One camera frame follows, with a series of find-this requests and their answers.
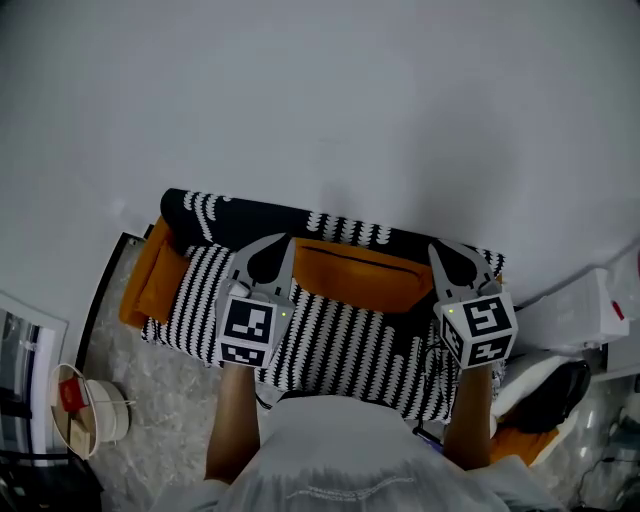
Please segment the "white wall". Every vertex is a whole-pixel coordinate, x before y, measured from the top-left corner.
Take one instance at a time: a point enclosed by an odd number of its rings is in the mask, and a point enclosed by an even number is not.
[[[112,202],[151,221],[171,186],[500,250],[516,301],[640,230],[631,0],[14,0],[3,18],[0,289],[73,322]]]

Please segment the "marble floor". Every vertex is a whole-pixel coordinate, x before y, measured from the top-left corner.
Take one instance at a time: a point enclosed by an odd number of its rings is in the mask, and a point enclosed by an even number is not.
[[[114,382],[136,403],[131,428],[117,444],[102,445],[90,460],[103,485],[103,510],[148,510],[167,484],[188,484],[203,477],[206,446],[213,425],[220,372],[173,350],[140,340],[139,330],[118,321],[120,299],[142,243],[127,245],[106,290],[91,336],[84,373]],[[535,474],[563,503],[577,504],[582,474],[612,452],[607,433],[631,391],[631,380],[597,383],[578,406],[578,427]],[[259,395],[274,403],[280,392],[259,384]],[[267,411],[259,411],[262,425]],[[433,425],[433,432],[442,428]],[[583,498],[590,506],[611,509],[623,482],[637,473],[628,463],[600,464],[585,478]]]

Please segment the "person's right arm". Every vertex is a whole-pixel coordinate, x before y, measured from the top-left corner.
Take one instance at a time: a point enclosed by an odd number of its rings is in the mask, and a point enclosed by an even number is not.
[[[489,465],[491,365],[463,370],[442,454],[464,470]]]

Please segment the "white t-shirt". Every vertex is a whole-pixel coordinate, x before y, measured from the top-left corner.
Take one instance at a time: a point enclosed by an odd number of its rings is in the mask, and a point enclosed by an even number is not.
[[[463,471],[393,409],[337,396],[276,404],[260,451],[231,485],[171,489],[153,512],[565,510],[518,457]]]

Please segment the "black and white striped blanket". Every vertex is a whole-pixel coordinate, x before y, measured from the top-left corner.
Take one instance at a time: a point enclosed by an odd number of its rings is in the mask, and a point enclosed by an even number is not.
[[[428,264],[426,247],[434,240],[326,214],[175,189],[163,197],[162,214],[176,235],[182,233],[183,242],[192,244],[185,249],[191,264],[169,322],[161,325],[149,319],[142,338],[185,352],[206,365],[216,364],[214,301],[219,286],[234,251],[251,241],[284,231],[405,258],[417,251],[408,259]],[[478,252],[498,275],[502,255]],[[444,344],[438,343],[428,306],[433,302],[427,301],[417,317],[385,315],[314,295],[295,280],[290,298],[296,304],[293,318],[269,368],[258,370],[260,381],[285,391],[384,401],[408,419],[448,419],[458,367]],[[494,377],[499,383],[500,374]]]

